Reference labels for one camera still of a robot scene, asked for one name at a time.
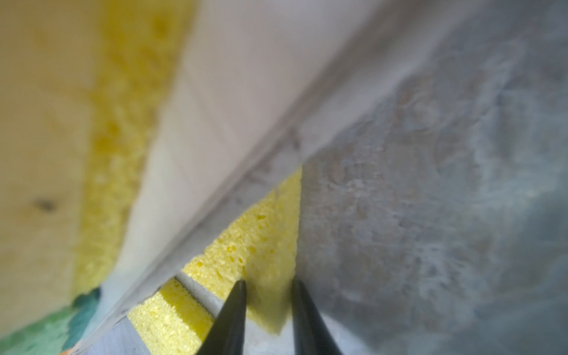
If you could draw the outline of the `white two-tier shelf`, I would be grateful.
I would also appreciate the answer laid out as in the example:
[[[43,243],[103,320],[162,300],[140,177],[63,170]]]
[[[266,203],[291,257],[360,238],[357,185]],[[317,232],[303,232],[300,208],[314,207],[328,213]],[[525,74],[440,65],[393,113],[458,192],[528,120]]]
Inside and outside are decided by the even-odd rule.
[[[478,1],[202,1],[75,353],[423,63]]]

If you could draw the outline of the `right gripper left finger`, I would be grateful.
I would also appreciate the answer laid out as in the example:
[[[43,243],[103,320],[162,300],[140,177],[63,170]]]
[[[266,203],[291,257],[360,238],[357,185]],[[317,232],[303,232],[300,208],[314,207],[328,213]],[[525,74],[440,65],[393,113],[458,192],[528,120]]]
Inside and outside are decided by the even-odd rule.
[[[241,355],[245,340],[247,287],[235,283],[196,355]]]

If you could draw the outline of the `dark yellow sponge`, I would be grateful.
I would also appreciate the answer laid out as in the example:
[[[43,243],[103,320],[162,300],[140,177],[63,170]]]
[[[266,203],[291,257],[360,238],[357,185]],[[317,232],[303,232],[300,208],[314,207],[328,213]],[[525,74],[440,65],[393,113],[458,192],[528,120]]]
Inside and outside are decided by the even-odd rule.
[[[1,3],[1,335],[114,268],[194,1]]]

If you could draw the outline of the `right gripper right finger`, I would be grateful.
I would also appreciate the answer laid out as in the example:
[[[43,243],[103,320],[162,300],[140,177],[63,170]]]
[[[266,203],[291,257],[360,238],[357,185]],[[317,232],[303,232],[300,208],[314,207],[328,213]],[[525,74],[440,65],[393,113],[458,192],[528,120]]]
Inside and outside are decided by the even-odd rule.
[[[305,284],[294,278],[291,310],[296,355],[341,355]]]

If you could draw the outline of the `green sponge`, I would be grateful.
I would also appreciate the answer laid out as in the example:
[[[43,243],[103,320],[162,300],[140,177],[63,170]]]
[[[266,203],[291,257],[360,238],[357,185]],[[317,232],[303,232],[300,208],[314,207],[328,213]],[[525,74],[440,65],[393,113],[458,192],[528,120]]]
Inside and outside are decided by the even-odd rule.
[[[101,289],[81,294],[72,304],[1,340],[2,354],[60,354],[84,335],[97,311]]]

